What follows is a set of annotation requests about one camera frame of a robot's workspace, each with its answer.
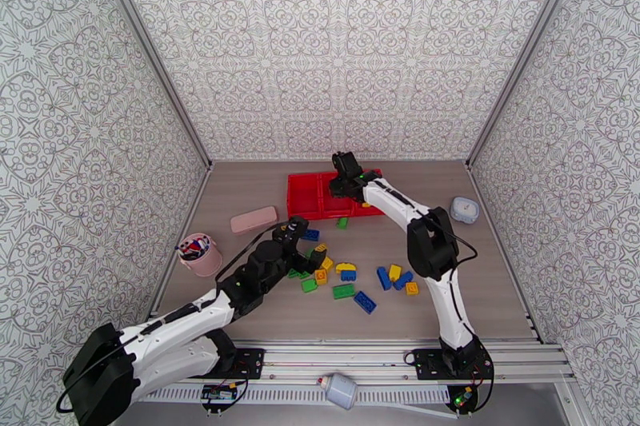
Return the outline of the long blue lego brick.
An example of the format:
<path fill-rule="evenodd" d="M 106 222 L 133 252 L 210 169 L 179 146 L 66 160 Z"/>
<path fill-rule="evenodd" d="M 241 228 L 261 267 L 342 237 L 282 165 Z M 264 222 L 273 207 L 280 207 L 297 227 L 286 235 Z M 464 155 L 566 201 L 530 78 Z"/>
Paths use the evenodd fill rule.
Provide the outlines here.
<path fill-rule="evenodd" d="M 358 291 L 354 295 L 354 302 L 368 315 L 377 308 L 377 304 L 363 291 Z"/>

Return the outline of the pink pencil case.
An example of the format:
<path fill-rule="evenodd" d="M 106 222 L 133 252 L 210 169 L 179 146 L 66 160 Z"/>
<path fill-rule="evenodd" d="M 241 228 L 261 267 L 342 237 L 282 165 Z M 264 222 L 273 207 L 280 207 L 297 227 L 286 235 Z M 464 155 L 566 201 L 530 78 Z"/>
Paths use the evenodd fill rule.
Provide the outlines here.
<path fill-rule="evenodd" d="M 240 235 L 272 225 L 277 221 L 277 210 L 274 206 L 270 205 L 232 217 L 230 219 L 230 229 L 232 234 Z"/>

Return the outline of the pink bucket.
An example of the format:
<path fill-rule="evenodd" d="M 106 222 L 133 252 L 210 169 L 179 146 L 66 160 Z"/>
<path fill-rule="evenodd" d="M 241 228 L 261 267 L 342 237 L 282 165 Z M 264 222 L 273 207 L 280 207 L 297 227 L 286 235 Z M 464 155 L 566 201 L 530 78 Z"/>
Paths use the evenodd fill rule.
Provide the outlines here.
<path fill-rule="evenodd" d="M 178 245 L 185 246 L 185 243 L 189 240 L 197 240 L 199 237 L 204 237 L 209 241 L 209 245 L 206 247 L 200 247 L 204 251 L 203 255 L 194 261 L 185 261 L 182 259 L 182 254 L 176 251 L 180 262 L 187 267 L 193 274 L 198 277 L 210 277 L 214 275 L 222 266 L 222 254 L 219 252 L 215 241 L 205 233 L 192 233 L 186 236 Z"/>

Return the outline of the small white lidded container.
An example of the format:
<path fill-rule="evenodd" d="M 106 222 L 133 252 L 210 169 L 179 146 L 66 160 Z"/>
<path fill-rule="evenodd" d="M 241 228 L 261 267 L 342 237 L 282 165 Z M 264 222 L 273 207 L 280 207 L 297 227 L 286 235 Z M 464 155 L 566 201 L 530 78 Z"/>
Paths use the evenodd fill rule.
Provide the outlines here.
<path fill-rule="evenodd" d="M 480 205 L 467 197 L 456 196 L 450 204 L 450 216 L 453 220 L 472 225 L 480 216 Z"/>

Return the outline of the white plastic bottle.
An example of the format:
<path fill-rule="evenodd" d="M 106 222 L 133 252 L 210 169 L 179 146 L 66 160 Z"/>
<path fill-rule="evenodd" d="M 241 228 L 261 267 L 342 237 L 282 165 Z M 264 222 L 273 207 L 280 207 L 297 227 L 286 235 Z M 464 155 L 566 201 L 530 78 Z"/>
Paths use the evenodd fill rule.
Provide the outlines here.
<path fill-rule="evenodd" d="M 330 403 L 345 410 L 350 410 L 354 406 L 358 385 L 349 377 L 335 372 L 319 377 L 317 384 L 325 392 L 326 399 Z"/>

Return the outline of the small circuit board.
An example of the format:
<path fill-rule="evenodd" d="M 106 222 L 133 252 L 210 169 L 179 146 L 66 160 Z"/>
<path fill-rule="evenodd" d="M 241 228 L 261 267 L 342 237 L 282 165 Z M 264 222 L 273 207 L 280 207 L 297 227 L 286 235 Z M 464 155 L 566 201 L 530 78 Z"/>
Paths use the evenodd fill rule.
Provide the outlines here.
<path fill-rule="evenodd" d="M 236 400 L 238 391 L 239 387 L 235 382 L 229 384 L 204 384 L 200 394 L 200 401 L 204 404 L 230 403 Z"/>
<path fill-rule="evenodd" d="M 468 407 L 473 408 L 476 397 L 476 390 L 473 386 L 452 388 L 450 390 L 450 406 L 454 411 L 461 411 Z"/>

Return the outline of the aluminium mounting rail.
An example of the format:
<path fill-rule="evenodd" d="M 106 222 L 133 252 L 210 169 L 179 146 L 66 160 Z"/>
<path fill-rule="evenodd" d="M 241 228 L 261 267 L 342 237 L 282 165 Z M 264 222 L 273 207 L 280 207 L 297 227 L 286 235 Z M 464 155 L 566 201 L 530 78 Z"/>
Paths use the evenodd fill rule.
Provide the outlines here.
<path fill-rule="evenodd" d="M 417 384 L 409 353 L 437 348 L 433 340 L 235 340 L 239 348 L 262 348 L 259 384 L 313 384 L 333 372 L 360 385 Z M 482 342 L 494 364 L 495 384 L 572 383 L 563 349 L 536 340 Z"/>

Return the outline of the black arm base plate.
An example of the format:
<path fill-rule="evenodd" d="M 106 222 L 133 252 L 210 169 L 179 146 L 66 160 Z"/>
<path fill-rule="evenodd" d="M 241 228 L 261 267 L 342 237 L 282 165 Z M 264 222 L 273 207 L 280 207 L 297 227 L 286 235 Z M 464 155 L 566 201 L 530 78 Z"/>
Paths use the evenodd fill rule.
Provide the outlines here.
<path fill-rule="evenodd" d="M 207 373 L 192 376 L 203 380 L 257 380 L 262 375 L 265 350 L 263 348 L 236 348 L 227 353 Z"/>
<path fill-rule="evenodd" d="M 474 382 L 494 379 L 494 362 L 483 348 L 471 354 L 440 348 L 416 348 L 404 356 L 415 368 L 419 380 L 462 380 Z"/>

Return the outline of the aluminium table side rail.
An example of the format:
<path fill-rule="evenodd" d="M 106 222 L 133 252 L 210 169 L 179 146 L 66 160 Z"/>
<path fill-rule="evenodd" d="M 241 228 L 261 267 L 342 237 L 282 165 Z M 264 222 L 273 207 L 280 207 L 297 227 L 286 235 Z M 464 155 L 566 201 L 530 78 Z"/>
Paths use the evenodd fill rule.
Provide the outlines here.
<path fill-rule="evenodd" d="M 162 299 L 166 292 L 166 287 L 170 281 L 174 267 L 178 261 L 178 257 L 176 255 L 174 247 L 187 234 L 187 231 L 189 230 L 189 227 L 198 210 L 198 206 L 201 202 L 202 195 L 205 192 L 206 186 L 208 184 L 208 181 L 210 179 L 210 176 L 214 167 L 215 167 L 215 164 L 212 161 L 210 161 L 209 164 L 204 169 L 204 173 L 198 184 L 197 191 L 194 194 L 194 199 L 192 200 L 192 202 L 190 203 L 190 206 L 188 207 L 188 212 L 185 216 L 182 226 L 180 227 L 180 230 L 178 231 L 177 237 L 171 241 L 170 253 L 168 254 L 165 267 L 163 268 L 163 271 L 159 277 L 159 281 L 155 286 L 154 292 L 152 294 L 152 300 L 146 309 L 146 316 L 145 316 L 146 320 L 154 318 L 158 315 L 158 309 L 160 307 L 160 304 L 162 303 Z"/>
<path fill-rule="evenodd" d="M 482 192 L 478 186 L 478 183 L 475 179 L 475 176 L 473 174 L 472 171 L 472 166 L 470 165 L 470 163 L 468 161 L 464 161 L 463 163 L 464 167 L 465 167 L 465 171 L 467 173 L 468 178 L 470 179 L 470 183 L 474 189 L 474 193 L 476 195 L 476 198 L 478 199 L 478 203 L 482 209 L 482 215 L 485 217 L 487 224 L 490 228 L 490 231 L 492 233 L 492 236 L 497 244 L 498 247 L 498 251 L 501 255 L 501 258 L 503 259 L 507 272 L 509 273 L 510 279 L 512 281 L 512 284 L 514 286 L 515 292 L 518 296 L 518 299 L 521 303 L 521 306 L 523 308 L 523 312 L 525 314 L 525 318 L 527 321 L 527 324 L 530 326 L 530 331 L 531 334 L 533 336 L 533 338 L 539 343 L 539 344 L 545 344 L 545 340 L 543 339 L 543 337 L 541 336 L 539 330 L 538 330 L 538 326 L 535 322 L 535 316 L 534 314 L 531 312 L 530 306 L 527 302 L 525 293 L 522 290 L 522 286 L 519 283 L 518 280 L 518 276 L 514 270 L 514 266 L 512 265 L 510 258 L 507 254 L 506 251 L 506 246 L 504 245 L 500 234 L 498 232 L 498 228 L 494 222 L 494 219 L 492 218 L 489 208 L 487 206 L 486 203 L 486 199 L 484 198 L 484 196 L 482 195 Z"/>

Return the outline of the aluminium frame post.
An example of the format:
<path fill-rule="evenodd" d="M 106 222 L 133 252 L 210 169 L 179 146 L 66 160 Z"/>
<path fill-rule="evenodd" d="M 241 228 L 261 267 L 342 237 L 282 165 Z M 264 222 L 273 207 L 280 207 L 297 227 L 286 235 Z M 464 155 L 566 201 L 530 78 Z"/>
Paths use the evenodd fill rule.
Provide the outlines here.
<path fill-rule="evenodd" d="M 507 77 L 503 83 L 501 90 L 492 105 L 492 108 L 488 114 L 486 122 L 484 123 L 482 130 L 480 131 L 476 142 L 472 146 L 466 161 L 465 167 L 471 171 L 477 161 L 483 146 L 486 144 L 491 131 L 500 117 L 500 114 L 506 107 L 506 103 L 510 100 L 512 93 L 517 88 L 520 79 L 526 72 L 528 65 L 532 57 L 535 55 L 538 45 L 544 38 L 546 31 L 548 30 L 551 22 L 561 7 L 563 0 L 544 0 L 542 6 L 538 12 L 538 15 L 530 28 L 529 33 L 526 35 L 522 48 L 518 52 L 518 56 L 515 58 Z"/>
<path fill-rule="evenodd" d="M 205 170 L 210 171 L 213 167 L 213 162 L 206 151 L 206 147 L 203 144 L 202 139 L 198 135 L 198 131 L 196 130 L 194 123 L 186 111 L 186 107 L 182 103 L 172 77 L 170 76 L 161 55 L 150 36 L 150 32 L 147 29 L 143 17 L 136 7 L 134 0 L 115 1 L 122 17 L 130 27 L 133 37 L 138 43 L 142 54 L 154 73 L 158 84 L 162 88 L 162 92 L 168 98 L 178 120 L 182 124 L 182 128 L 186 131 L 192 146 L 202 161 Z"/>

